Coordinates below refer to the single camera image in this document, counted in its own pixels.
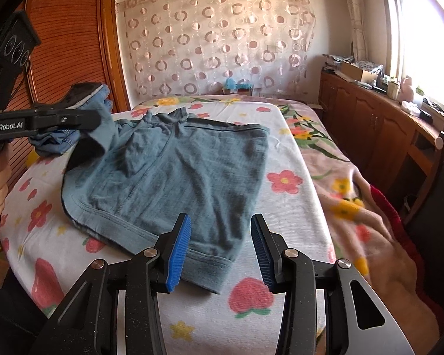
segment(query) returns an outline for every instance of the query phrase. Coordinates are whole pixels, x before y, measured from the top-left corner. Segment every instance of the chair backrest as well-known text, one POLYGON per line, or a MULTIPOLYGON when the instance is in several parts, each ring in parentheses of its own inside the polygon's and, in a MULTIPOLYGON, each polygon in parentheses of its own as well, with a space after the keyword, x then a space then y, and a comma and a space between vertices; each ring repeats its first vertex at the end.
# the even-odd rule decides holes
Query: chair backrest
POLYGON ((444 309, 444 151, 434 181, 405 230, 424 261, 424 291, 444 309))

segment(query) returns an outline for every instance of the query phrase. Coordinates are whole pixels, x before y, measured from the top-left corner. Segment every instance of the cable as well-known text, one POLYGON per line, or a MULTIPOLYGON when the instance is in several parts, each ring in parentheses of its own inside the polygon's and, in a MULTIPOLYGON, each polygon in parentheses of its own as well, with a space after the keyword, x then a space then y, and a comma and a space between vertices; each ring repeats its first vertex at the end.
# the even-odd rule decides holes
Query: cable
POLYGON ((25 74, 23 75, 23 78, 21 79, 20 84, 18 84, 18 86, 15 88, 14 92, 12 93, 12 96, 10 97, 10 101, 12 101, 14 96, 17 94, 18 89, 20 89, 21 84, 23 84, 25 79, 28 77, 28 72, 30 71, 30 69, 31 69, 31 61, 28 60, 28 61, 26 61, 26 64, 25 64, 25 74))

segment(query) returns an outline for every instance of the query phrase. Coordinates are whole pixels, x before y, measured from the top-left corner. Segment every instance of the wooden wardrobe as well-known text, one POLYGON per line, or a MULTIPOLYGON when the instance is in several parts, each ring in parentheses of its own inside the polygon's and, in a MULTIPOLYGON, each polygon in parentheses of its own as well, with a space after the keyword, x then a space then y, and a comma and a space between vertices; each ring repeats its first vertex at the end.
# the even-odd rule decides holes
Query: wooden wardrobe
MULTIPOLYGON (((114 112, 130 109, 116 36, 115 0, 25 0, 18 9, 26 11, 41 45, 30 56, 29 70, 18 77, 19 88, 7 110, 54 103, 72 84, 84 81, 109 86, 114 112)), ((11 146, 10 189, 26 170, 33 149, 26 138, 11 146)))

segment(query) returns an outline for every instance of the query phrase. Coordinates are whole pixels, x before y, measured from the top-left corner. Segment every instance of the bed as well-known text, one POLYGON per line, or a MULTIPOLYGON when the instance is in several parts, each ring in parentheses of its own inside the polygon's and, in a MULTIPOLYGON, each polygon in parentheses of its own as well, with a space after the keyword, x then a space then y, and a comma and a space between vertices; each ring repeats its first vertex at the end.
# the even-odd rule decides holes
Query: bed
MULTIPOLYGON (((168 113, 181 106, 201 118, 270 128, 257 212, 288 245, 312 259, 351 260, 396 318, 415 353, 431 349, 439 337, 437 321, 416 294, 415 263, 394 237, 401 233, 399 219, 341 154, 313 110, 296 101, 261 97, 167 97, 145 101, 114 118, 138 119, 148 110, 168 113)), ((0 228, 10 267, 48 316, 91 261, 128 258, 73 228, 64 215, 60 186, 68 158, 69 153, 41 159, 27 170, 7 198, 0 228)), ((248 236, 221 295, 182 282, 173 294, 159 298, 168 353, 275 352, 284 297, 271 296, 261 282, 248 236)), ((325 314, 318 295, 322 353, 325 314)))

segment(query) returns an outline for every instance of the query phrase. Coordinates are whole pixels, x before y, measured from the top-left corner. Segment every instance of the white floral bed sheet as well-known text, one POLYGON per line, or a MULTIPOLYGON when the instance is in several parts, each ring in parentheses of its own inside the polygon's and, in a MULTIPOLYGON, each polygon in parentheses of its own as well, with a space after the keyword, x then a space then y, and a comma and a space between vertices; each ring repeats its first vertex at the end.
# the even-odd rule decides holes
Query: white floral bed sheet
MULTIPOLYGON (((282 234, 289 246, 311 259, 334 262, 334 246, 313 181, 280 110, 267 103, 197 101, 160 105, 151 110, 169 113, 182 106, 201 118, 258 123, 270 129, 266 172, 256 212, 263 214, 271 231, 282 234)), ((114 118, 135 120, 147 110, 119 113, 114 118)), ((7 197, 0 229, 10 267, 47 316, 93 260, 104 258, 111 264, 129 258, 74 228, 64 214, 60 188, 69 156, 70 152, 55 159, 42 159, 25 172, 7 197)), ((159 294, 169 354, 275 353, 284 295, 268 292, 261 281, 250 233, 246 236, 220 295, 186 282, 181 282, 170 295, 159 294)), ((119 314, 121 354, 125 353, 123 319, 119 314)), ((323 298, 318 292, 318 332, 324 326, 323 298)))

